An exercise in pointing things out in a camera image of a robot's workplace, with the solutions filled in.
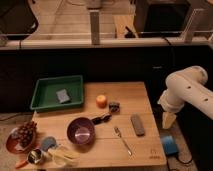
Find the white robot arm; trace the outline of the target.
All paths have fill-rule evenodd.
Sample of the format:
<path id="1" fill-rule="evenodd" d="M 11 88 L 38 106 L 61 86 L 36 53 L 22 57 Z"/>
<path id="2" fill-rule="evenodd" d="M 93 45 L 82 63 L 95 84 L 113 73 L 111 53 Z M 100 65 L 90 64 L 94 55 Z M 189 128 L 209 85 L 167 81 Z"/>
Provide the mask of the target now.
<path id="1" fill-rule="evenodd" d="M 213 120 L 213 91 L 205 87 L 207 71 L 201 66 L 191 66 L 169 74 L 165 80 L 158 104 L 163 108 L 162 127 L 169 129 L 175 122 L 176 114 L 185 103 L 190 103 Z"/>

